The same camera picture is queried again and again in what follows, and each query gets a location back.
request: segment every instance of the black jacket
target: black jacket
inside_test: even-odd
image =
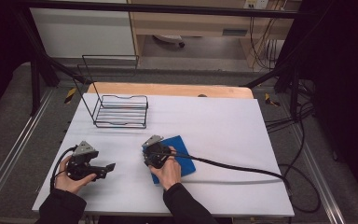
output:
[[[174,221],[179,223],[217,224],[211,213],[178,183],[164,191],[163,200]],[[82,218],[86,201],[68,191],[54,189],[39,208],[36,224],[72,224]]]

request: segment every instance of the white table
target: white table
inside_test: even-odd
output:
[[[84,94],[87,102],[95,93]],[[106,179],[79,192],[86,212],[96,215],[168,216],[162,187],[144,164],[141,144],[151,135],[181,135],[192,156],[279,173],[257,100],[148,95],[147,128],[101,129],[81,102],[53,165],[69,147],[85,140],[100,151],[91,165],[116,168]],[[283,182],[194,161],[196,173],[183,177],[190,193],[217,217],[294,215]],[[38,211],[49,192],[50,169],[34,203]]]

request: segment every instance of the blue towel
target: blue towel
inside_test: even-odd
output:
[[[174,147],[177,152],[188,155],[185,143],[180,135],[172,138],[167,138],[161,141],[162,144],[168,147]],[[196,171],[196,167],[191,159],[185,159],[176,157],[175,158],[181,165],[181,176],[190,175]],[[158,184],[158,178],[152,174],[153,183]]]

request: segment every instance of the hand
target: hand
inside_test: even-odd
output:
[[[175,148],[170,147],[171,153],[176,153]],[[170,156],[160,169],[149,165],[150,171],[159,179],[161,186],[168,190],[172,185],[180,183],[181,167],[175,157]]]
[[[81,180],[73,180],[68,176],[66,171],[66,164],[71,159],[71,156],[66,157],[63,161],[60,162],[60,172],[56,177],[56,189],[62,189],[69,191],[71,193],[77,194],[83,186],[86,186],[91,182],[97,175],[91,174],[84,177]]]

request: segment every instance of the black wall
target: black wall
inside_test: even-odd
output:
[[[358,2],[335,1],[318,27],[320,33],[306,52],[300,77],[314,81],[317,115],[334,150],[358,181]],[[296,33],[301,36],[306,30],[299,24]],[[286,51],[299,40],[294,38]]]

